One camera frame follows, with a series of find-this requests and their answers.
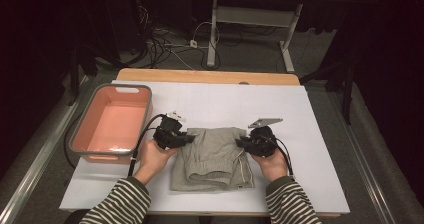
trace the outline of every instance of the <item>striped sleeve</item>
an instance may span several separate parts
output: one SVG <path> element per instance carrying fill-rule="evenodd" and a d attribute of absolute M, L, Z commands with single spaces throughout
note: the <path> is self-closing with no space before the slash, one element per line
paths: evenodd
<path fill-rule="evenodd" d="M 134 177 L 120 179 L 80 223 L 142 223 L 150 202 L 149 192 L 138 180 Z"/>
<path fill-rule="evenodd" d="M 269 184 L 265 199 L 274 224 L 321 223 L 303 188 L 288 176 Z"/>

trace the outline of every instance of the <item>metal frame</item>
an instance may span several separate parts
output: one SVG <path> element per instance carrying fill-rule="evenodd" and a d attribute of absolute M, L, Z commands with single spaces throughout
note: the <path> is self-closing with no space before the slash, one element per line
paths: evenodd
<path fill-rule="evenodd" d="M 87 80 L 87 76 L 84 76 L 81 83 L 85 83 Z M 70 106 L 68 110 L 66 110 L 66 113 L 63 115 L 63 118 L 58 124 L 56 130 L 54 130 L 54 132 L 49 135 L 46 143 L 44 143 L 43 147 L 38 152 L 34 162 L 31 164 L 18 188 L 16 188 L 12 198 L 9 200 L 3 212 L 1 213 L 1 224 L 14 223 L 19 213 L 22 211 L 30 195 L 32 194 L 32 191 L 37 186 L 38 181 L 43 175 L 44 170 L 49 164 L 49 161 L 52 158 L 54 151 L 56 150 L 57 143 L 59 143 L 63 133 L 66 130 L 66 127 L 72 119 L 73 114 L 78 108 L 82 96 L 84 95 L 79 95 L 73 105 Z"/>
<path fill-rule="evenodd" d="M 334 110 L 340 110 L 341 107 L 337 98 L 337 94 L 329 93 L 328 95 Z M 368 194 L 374 204 L 375 210 L 377 212 L 378 217 L 380 218 L 381 223 L 395 224 L 396 221 L 386 202 L 383 191 L 380 188 L 380 184 L 372 173 L 372 170 L 368 165 L 364 154 L 362 153 L 361 147 L 359 146 L 358 140 L 356 139 L 352 127 L 346 124 L 346 122 L 344 121 L 344 117 L 340 114 L 340 112 L 336 112 L 336 115 L 339 118 L 347 137 L 349 138 L 350 152 L 355 160 L 356 167 L 358 168 L 359 173 L 362 176 L 365 187 L 368 190 Z"/>

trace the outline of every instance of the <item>gray fabric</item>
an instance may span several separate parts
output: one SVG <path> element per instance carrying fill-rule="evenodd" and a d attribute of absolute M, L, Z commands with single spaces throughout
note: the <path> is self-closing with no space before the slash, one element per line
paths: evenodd
<path fill-rule="evenodd" d="M 253 188 L 253 176 L 246 153 L 235 139 L 246 130 L 231 128 L 189 128 L 194 135 L 177 154 L 171 174 L 171 190 L 212 191 Z"/>

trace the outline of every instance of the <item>pink plastic tray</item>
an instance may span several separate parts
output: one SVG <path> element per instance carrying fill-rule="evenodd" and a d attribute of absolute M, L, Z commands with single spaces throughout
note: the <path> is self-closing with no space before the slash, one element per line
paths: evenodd
<path fill-rule="evenodd" d="M 150 120 L 151 100 L 147 86 L 100 86 L 71 138 L 71 150 L 89 162 L 130 163 L 138 137 Z"/>

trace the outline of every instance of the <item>white table surface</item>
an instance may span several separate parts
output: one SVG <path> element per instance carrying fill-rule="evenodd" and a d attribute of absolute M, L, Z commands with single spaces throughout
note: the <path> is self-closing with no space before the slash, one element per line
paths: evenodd
<path fill-rule="evenodd" d="M 304 188 L 318 214 L 349 213 L 344 192 L 322 138 L 307 92 L 303 86 L 199 84 L 175 82 L 114 81 L 143 84 L 152 89 L 153 114 L 177 111 L 190 127 L 239 127 L 248 130 L 258 118 L 283 118 L 270 127 L 287 146 L 296 181 Z M 159 125 L 160 120 L 151 127 Z M 154 131 L 147 133 L 152 138 Z M 147 189 L 152 198 L 150 213 L 209 215 L 268 215 L 265 187 L 258 164 L 248 155 L 255 188 L 231 192 L 189 193 L 169 189 L 171 158 Z M 89 163 L 80 159 L 60 209 L 89 209 L 101 202 L 128 165 Z"/>

